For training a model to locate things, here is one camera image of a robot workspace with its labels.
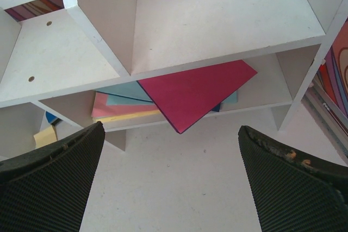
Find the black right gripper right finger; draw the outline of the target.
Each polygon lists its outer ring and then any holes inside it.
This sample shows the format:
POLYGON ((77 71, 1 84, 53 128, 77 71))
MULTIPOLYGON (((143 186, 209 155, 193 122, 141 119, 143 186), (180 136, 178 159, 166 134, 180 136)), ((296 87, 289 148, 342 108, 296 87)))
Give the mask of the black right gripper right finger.
POLYGON ((262 231, 347 231, 347 167, 249 126, 238 142, 262 231))

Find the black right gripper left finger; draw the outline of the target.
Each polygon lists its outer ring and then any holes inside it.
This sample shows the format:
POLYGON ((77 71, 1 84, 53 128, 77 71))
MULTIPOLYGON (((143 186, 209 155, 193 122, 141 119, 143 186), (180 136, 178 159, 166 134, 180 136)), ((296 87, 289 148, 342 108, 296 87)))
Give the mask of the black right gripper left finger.
POLYGON ((1 231, 79 231, 104 139, 97 122, 1 161, 1 231))

